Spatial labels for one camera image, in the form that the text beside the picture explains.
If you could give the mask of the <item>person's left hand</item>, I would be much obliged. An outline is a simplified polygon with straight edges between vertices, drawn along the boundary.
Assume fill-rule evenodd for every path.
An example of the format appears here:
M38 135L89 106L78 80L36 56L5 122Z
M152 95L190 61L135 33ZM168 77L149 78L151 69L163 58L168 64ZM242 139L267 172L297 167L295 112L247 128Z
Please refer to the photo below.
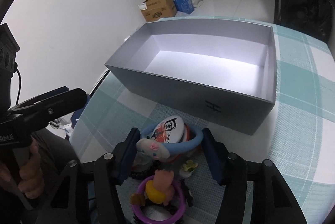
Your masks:
M32 156L27 163L21 166L19 174L21 182L18 189L25 194L27 198L38 198L44 190L43 172L41 170L41 155L39 153L39 145L33 138L30 145L30 153Z

